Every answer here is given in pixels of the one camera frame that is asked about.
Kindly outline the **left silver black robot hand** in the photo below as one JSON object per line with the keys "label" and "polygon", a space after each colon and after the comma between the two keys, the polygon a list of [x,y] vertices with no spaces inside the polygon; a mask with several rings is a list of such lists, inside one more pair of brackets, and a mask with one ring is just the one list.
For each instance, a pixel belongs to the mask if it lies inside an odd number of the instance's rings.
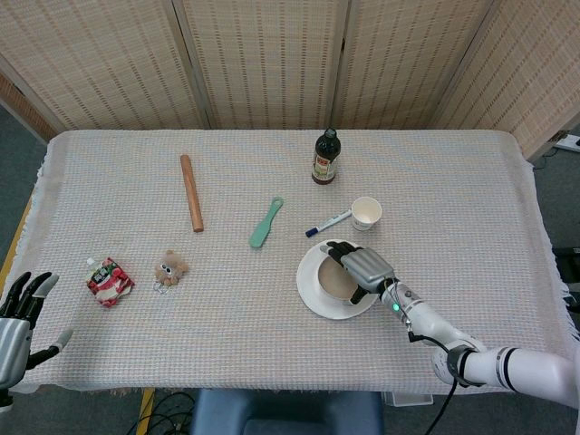
{"label": "left silver black robot hand", "polygon": [[15,387],[26,372],[63,351],[73,337],[65,329],[48,348],[31,353],[34,329],[46,297],[58,283],[59,276],[45,272],[31,278],[30,272],[18,277],[1,304],[1,393]]}

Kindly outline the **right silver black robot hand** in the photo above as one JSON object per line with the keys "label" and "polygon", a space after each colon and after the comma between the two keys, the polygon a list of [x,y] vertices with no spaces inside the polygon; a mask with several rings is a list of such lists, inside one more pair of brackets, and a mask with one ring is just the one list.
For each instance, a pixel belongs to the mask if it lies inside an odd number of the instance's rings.
{"label": "right silver black robot hand", "polygon": [[366,295],[382,296],[398,282],[393,267],[369,247],[329,241],[320,246],[320,250],[338,263],[357,284],[350,298],[352,305],[357,305]]}

